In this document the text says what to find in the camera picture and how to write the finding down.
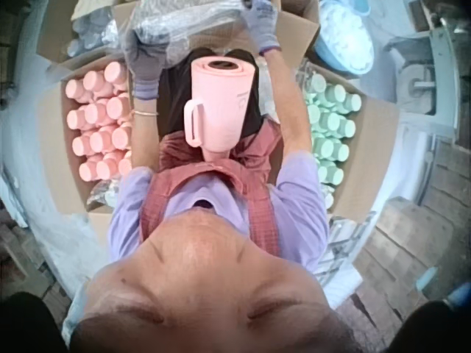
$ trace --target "work glove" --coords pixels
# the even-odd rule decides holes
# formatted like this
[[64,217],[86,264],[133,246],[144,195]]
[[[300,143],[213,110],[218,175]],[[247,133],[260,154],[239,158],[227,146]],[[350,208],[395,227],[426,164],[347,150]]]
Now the work glove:
[[270,49],[280,49],[275,34],[278,10],[270,0],[252,0],[252,7],[242,10],[242,18],[247,24],[250,36],[263,55]]
[[132,73],[134,82],[133,96],[143,101],[156,99],[159,80],[166,60],[169,46],[168,34],[154,36],[149,43],[142,43],[136,31],[128,31],[124,41],[124,57]]

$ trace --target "pink pitcher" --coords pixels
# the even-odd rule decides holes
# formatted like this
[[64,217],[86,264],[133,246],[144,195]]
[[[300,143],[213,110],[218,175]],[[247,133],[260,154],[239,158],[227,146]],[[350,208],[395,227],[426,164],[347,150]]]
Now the pink pitcher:
[[255,73],[232,57],[202,57],[191,63],[191,95],[183,116],[186,142],[205,160],[229,157],[241,137]]

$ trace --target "woman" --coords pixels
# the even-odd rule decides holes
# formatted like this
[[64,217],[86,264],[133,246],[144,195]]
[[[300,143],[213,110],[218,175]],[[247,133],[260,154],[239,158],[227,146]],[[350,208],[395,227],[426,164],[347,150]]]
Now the woman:
[[[277,11],[269,0],[254,0],[243,17],[268,64],[281,122],[276,185],[266,184],[266,166],[279,131],[258,111],[258,77],[233,158],[203,163],[184,141],[183,105],[191,98],[191,61],[213,53],[194,51],[166,73],[171,134],[159,144],[165,50],[131,32],[125,52],[135,85],[134,169],[121,183],[109,231],[115,262],[88,286],[71,351],[355,347],[311,274],[327,243],[326,210],[306,106],[275,35]],[[230,55],[254,63],[246,52]]]

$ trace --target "hair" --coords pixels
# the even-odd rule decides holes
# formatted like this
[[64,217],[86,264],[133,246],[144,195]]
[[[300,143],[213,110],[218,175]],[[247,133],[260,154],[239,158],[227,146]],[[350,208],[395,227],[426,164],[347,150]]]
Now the hair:
[[[322,353],[363,353],[362,347],[353,335],[353,331],[329,310],[323,316],[311,335],[290,346],[280,347],[276,352],[322,352]],[[155,352],[158,342],[146,347],[138,347],[139,337],[133,337],[128,330],[135,322],[120,318],[116,314],[104,314],[87,318],[77,325],[71,336],[72,353],[119,353],[119,352]]]

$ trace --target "bracelet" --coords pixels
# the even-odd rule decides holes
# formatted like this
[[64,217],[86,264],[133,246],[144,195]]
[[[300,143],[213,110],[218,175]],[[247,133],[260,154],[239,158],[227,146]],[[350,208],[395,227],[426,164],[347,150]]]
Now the bracelet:
[[159,116],[159,113],[148,113],[148,112],[140,112],[138,110],[133,110],[132,114],[139,114],[139,115],[144,115],[144,116]]

